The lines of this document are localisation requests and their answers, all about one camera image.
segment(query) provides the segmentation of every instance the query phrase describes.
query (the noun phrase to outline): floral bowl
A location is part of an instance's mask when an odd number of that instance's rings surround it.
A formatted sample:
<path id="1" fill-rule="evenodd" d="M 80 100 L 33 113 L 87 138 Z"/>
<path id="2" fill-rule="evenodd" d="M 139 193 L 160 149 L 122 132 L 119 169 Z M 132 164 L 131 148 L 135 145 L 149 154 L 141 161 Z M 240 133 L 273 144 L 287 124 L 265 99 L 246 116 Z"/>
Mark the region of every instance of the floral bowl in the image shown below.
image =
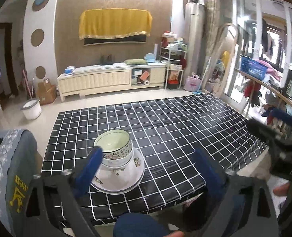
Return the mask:
<path id="1" fill-rule="evenodd" d="M 103 158 L 118 160 L 126 157 L 132 151 L 132 141 L 128 132 L 115 129 L 106 131 L 99 135 L 94 146 L 100 146 L 103 151 Z"/>
<path id="2" fill-rule="evenodd" d="M 117 160 L 109 160 L 109 159 L 103 158 L 102 164 L 108 169 L 122 168 L 122 167 L 125 167 L 131 161 L 131 158 L 133 157 L 133 155 L 134 155 L 134 149 L 132 147 L 131 152 L 126 157 L 117 159 Z"/>

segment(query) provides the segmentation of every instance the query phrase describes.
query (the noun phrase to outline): round wall decoration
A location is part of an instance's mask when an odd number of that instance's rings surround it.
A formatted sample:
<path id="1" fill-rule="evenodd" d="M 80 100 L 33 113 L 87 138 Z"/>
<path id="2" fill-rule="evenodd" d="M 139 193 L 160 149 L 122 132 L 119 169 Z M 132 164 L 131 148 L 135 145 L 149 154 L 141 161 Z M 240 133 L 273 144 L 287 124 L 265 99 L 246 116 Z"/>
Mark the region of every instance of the round wall decoration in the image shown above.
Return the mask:
<path id="1" fill-rule="evenodd" d="M 40 28 L 35 30 L 31 35 L 31 44 L 33 46 L 39 46 L 44 40 L 44 31 Z"/>
<path id="2" fill-rule="evenodd" d="M 32 10 L 33 11 L 39 11 L 43 9 L 46 4 L 48 3 L 49 0 L 34 0 L 34 3 L 32 5 Z"/>
<path id="3" fill-rule="evenodd" d="M 42 66 L 38 66 L 35 70 L 35 75 L 38 79 L 43 79 L 45 77 L 46 70 Z"/>

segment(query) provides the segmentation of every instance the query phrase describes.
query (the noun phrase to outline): pink cloth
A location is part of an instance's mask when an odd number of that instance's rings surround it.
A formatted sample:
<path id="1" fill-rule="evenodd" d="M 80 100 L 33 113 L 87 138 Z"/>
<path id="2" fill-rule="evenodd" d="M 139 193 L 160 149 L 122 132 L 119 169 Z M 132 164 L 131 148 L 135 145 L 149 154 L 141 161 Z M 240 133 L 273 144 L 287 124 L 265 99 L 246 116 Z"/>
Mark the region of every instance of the pink cloth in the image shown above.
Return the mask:
<path id="1" fill-rule="evenodd" d="M 275 68 L 273 68 L 269 63 L 267 63 L 266 61 L 263 61 L 263 60 L 259 60 L 259 59 L 255 59 L 255 61 L 266 66 L 267 67 L 266 73 L 272 75 L 277 81 L 280 81 L 281 77 L 278 74 L 278 71 Z"/>

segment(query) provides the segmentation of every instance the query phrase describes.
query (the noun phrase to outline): checkered tablecloth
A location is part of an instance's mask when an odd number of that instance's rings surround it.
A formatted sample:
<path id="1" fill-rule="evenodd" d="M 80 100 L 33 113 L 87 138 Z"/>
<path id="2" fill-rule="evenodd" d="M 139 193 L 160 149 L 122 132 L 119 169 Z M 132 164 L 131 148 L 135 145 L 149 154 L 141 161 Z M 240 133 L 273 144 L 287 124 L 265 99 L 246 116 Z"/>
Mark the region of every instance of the checkered tablecloth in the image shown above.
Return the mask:
<path id="1" fill-rule="evenodd" d="M 145 175 L 132 191 L 107 195 L 90 186 L 78 201 L 93 225 L 114 222 L 126 212 L 154 212 L 183 202 L 205 185 L 194 166 L 205 148 L 224 168 L 239 170 L 266 145 L 250 135 L 239 113 L 213 95 L 200 94 L 60 112 L 44 157 L 42 175 L 54 176 L 85 159 L 101 133 L 121 128 L 145 159 Z M 62 204 L 55 214 L 66 227 Z"/>

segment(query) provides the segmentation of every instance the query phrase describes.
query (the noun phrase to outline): plate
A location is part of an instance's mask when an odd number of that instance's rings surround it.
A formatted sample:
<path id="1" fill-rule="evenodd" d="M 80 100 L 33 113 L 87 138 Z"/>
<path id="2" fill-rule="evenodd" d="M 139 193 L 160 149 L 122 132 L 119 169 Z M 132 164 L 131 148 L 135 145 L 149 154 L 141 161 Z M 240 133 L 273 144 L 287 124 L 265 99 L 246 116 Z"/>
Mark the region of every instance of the plate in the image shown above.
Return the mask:
<path id="1" fill-rule="evenodd" d="M 123 194 L 135 188 L 142 180 L 145 164 L 141 152 L 133 149 L 133 159 L 122 171 L 113 172 L 101 164 L 91 185 L 107 194 Z"/>

